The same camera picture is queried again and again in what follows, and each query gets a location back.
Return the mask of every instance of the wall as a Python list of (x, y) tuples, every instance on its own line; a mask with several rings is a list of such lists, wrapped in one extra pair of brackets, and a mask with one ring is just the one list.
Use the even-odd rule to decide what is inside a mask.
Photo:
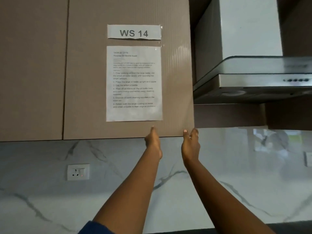
[[(312, 132), (263, 128), (199, 130), (200, 160), (266, 223), (312, 219)], [(212, 228), (183, 165), (181, 137), (161, 138), (144, 233)], [(125, 179), (142, 138), (0, 143), (2, 234), (77, 233)], [(90, 163), (90, 180), (65, 180), (68, 164)]]

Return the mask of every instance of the person's left hand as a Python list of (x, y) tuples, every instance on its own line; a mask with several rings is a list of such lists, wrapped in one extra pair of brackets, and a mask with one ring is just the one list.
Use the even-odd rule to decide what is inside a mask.
[(162, 151), (160, 148), (160, 140), (156, 128), (152, 126), (150, 133), (145, 137), (146, 148), (154, 147), (159, 152), (159, 159), (162, 158)]

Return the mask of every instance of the printed instruction sheet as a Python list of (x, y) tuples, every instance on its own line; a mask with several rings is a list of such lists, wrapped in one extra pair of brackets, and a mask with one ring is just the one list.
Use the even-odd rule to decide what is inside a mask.
[(106, 121), (162, 120), (160, 47), (107, 46)]

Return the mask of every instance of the hand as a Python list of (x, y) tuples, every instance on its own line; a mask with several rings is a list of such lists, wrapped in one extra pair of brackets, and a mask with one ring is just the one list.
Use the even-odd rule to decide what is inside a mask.
[(191, 132), (191, 136), (187, 130), (184, 130), (181, 147), (183, 161), (198, 161), (199, 150), (200, 144), (198, 143), (198, 130), (194, 128)]
[(160, 140), (156, 128), (152, 126), (150, 133), (145, 137), (146, 148), (154, 147), (158, 150), (159, 159), (162, 158), (162, 151), (160, 149)]

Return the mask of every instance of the blue sleeve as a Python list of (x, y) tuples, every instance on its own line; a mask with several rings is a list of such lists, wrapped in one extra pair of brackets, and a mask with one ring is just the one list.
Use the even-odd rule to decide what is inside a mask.
[(113, 234), (107, 227), (97, 222), (89, 221), (78, 234)]

